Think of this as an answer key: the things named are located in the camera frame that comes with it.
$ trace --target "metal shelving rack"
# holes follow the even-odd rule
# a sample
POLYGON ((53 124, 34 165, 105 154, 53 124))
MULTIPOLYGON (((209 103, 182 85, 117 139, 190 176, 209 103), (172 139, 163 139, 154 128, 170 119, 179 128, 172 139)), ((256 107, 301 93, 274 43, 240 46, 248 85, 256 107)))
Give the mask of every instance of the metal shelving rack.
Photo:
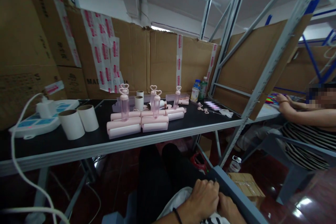
MULTIPOLYGON (((212 98, 215 92, 216 86, 220 86, 225 89, 230 89, 231 91, 246 95, 250 97, 246 108, 244 109, 244 112, 241 115, 242 122, 239 126, 236 126, 235 131, 231 137, 230 143, 227 146, 223 157, 221 157, 219 165, 223 167, 224 163, 228 159, 228 156, 230 152, 232 151, 235 143, 238 140, 239 135, 241 134, 244 126, 248 123, 249 117, 258 102, 258 99, 263 92, 268 80, 270 79, 284 49, 286 48, 294 29, 296 28, 297 24, 303 17, 309 3, 311 0, 297 0, 295 7, 292 11, 291 17, 288 19, 283 32, 281 36, 279 37, 279 40, 261 74, 260 79, 257 82, 257 85, 252 92, 252 94, 244 93, 236 89, 228 88, 224 85, 218 84, 218 78, 221 72, 221 69, 223 65, 228 61, 228 59, 235 53, 235 51, 238 49, 238 47, 243 43, 243 41, 250 35, 250 33, 253 31, 253 29, 256 27, 256 25, 261 21, 261 19, 266 15, 266 13, 274 6, 274 4, 278 0, 271 0, 267 6, 264 8, 262 13, 257 17, 257 19, 253 22, 253 24, 250 26, 250 28, 244 33, 244 35, 241 37, 241 39, 237 42, 237 44, 232 48, 232 50, 227 53, 228 46, 230 43, 230 38, 232 35, 232 31, 239 13, 240 6, 242 4, 242 0, 231 0, 231 3, 229 4, 227 10, 224 12, 223 16, 221 17, 218 25, 216 26, 215 32, 216 33, 218 27, 221 25, 222 21, 224 20, 225 15, 228 15, 225 27, 224 27, 224 32, 220 41, 220 45, 222 46, 221 52, 219 54, 218 62, 215 68, 215 72, 213 75, 213 79, 210 85, 210 91, 208 93, 209 97, 212 98)), ((200 39, 203 39, 203 34, 204 30, 206 27, 207 19, 208 19, 208 14, 209 14, 209 9, 210 9, 210 4, 211 0, 208 0, 205 6, 204 10, 204 17, 202 21, 202 28, 201 28, 201 33, 200 33, 200 39)))

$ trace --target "black table surface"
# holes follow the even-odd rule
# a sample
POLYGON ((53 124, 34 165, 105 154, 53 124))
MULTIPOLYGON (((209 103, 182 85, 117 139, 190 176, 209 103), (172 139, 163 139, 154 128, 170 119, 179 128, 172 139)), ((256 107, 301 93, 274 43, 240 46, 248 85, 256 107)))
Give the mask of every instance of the black table surface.
MULTIPOLYGON (((222 116, 220 114, 209 113, 205 114, 203 111, 197 110, 197 107, 193 104, 188 106, 182 105, 187 108, 187 112, 184 114, 183 119, 170 121, 168 130, 155 131, 148 133, 137 133, 133 135, 123 136, 116 139, 109 139, 106 123, 111 121, 110 116, 112 111, 112 105, 116 103, 116 100, 82 100, 80 105, 91 104, 96 107, 96 115, 99 123, 99 128, 92 132, 86 132, 84 136, 76 140, 68 140, 62 126, 58 126, 54 131, 49 133, 38 135, 32 139, 24 140, 23 138, 15 139, 15 153, 17 158, 51 153, 56 151, 64 151, 73 148, 80 148, 90 145, 103 144, 107 142, 120 141, 124 139, 137 138, 147 135, 160 134, 162 132, 177 131, 187 128, 206 126, 217 123, 224 123, 233 120, 239 120, 240 118, 234 115, 232 118, 222 116)), ((0 134, 0 161, 11 159, 11 143, 9 132, 3 131, 0 134)))

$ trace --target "hand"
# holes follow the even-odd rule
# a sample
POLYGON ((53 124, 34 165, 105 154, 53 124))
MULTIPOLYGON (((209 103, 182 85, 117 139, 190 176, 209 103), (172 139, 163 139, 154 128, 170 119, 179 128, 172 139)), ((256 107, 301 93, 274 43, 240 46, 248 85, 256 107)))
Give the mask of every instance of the hand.
POLYGON ((288 101, 288 99, 286 98, 286 96, 284 96, 282 94, 277 94, 275 100, 277 102, 279 102, 279 103, 282 102, 282 101, 285 101, 285 100, 288 101))
POLYGON ((226 218, 230 224, 246 224, 244 218, 240 214, 236 204, 230 197, 226 197, 223 193, 219 193, 219 204, 217 212, 220 216, 226 218))
POLYGON ((286 95, 286 98, 289 101, 290 106, 294 107, 295 106, 295 102, 288 95, 286 95))
POLYGON ((190 210, 197 217, 197 223, 200 223, 217 209, 219 184, 218 182, 198 179, 192 191, 185 203, 190 206, 190 210))

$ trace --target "white paper roll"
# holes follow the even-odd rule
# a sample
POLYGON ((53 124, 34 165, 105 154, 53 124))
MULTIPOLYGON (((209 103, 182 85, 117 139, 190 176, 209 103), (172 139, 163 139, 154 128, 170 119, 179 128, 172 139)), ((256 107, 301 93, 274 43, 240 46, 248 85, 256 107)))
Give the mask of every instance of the white paper roll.
POLYGON ((143 96, 136 96, 134 98, 135 100, 135 109, 139 110, 139 111, 143 111, 144 110, 144 97, 143 96))
POLYGON ((58 118, 68 140, 75 140, 84 136, 83 124, 76 110, 65 110, 58 114, 58 118))
MULTIPOLYGON (((165 101, 164 101, 164 100, 160 100, 160 109, 163 108, 164 106, 165 106, 165 101)), ((151 108, 152 108, 151 103, 148 103, 148 104, 147 104, 147 108, 148 108, 149 110, 151 110, 151 108)))
POLYGON ((77 111, 86 132, 91 132, 99 128, 96 112, 92 105, 80 106, 77 108, 77 111))
POLYGON ((136 93, 137 96, 145 97, 144 92, 142 90, 138 90, 136 93))

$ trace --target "gray chair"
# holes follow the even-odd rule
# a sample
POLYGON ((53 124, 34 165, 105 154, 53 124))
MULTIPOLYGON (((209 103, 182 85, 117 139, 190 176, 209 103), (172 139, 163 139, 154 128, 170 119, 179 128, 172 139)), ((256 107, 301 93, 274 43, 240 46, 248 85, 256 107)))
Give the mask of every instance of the gray chair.
MULTIPOLYGON (((242 214, 248 224, 268 224, 263 215, 253 205, 253 203, 243 194, 238 186, 230 179, 220 166, 211 169, 210 178, 217 180, 220 188, 225 195, 230 196, 237 205, 239 212, 242 214)), ((126 217, 123 218, 120 213, 114 212, 103 217, 101 224, 135 224, 137 212, 137 195, 136 192, 128 196, 126 217)))
POLYGON ((263 141, 258 138, 254 138, 252 144, 243 155, 242 162, 245 162, 258 149, 264 150, 266 154, 276 158, 279 162, 289 168, 289 172, 276 199, 278 203, 284 205, 298 188, 303 189, 308 185, 316 171, 306 170, 301 166, 293 163, 285 155, 277 139, 320 155, 328 162, 330 167, 336 166, 336 152, 276 134, 269 134, 263 141))

